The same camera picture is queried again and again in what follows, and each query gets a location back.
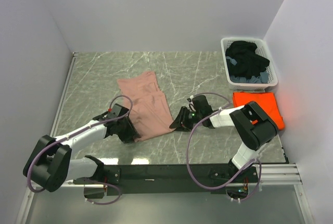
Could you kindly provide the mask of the pink printed t-shirt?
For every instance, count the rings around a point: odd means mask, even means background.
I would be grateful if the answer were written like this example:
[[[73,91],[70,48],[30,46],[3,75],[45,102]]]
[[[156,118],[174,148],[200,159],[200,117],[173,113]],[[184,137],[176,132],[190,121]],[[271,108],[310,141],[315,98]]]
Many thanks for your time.
[[[117,80],[121,94],[128,96],[133,107],[130,112],[139,137],[135,142],[169,134],[173,131],[170,125],[173,118],[166,96],[160,90],[154,71],[146,71],[134,78]]]

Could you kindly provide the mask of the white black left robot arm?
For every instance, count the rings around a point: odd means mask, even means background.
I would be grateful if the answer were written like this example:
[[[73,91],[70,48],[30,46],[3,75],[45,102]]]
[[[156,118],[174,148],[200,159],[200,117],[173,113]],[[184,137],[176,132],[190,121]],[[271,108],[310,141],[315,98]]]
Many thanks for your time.
[[[132,143],[139,137],[129,118],[130,110],[114,104],[108,111],[94,117],[84,126],[67,134],[42,136],[23,169],[28,182],[35,182],[43,190],[54,192],[68,180],[85,178],[91,183],[103,182],[104,163],[87,155],[72,159],[72,155],[95,141],[117,135],[123,143]]]

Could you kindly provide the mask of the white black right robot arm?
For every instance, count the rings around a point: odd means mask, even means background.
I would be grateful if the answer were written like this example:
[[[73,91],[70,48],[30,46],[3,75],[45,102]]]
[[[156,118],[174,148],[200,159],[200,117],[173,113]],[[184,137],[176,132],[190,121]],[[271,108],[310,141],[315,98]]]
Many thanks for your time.
[[[228,175],[232,181],[242,181],[247,175],[244,166],[255,160],[262,147],[278,134],[276,123],[255,101],[217,110],[213,110],[204,94],[190,96],[187,101],[189,105],[181,107],[169,128],[183,132],[192,132],[200,124],[209,129],[236,128],[241,145],[228,163]]]

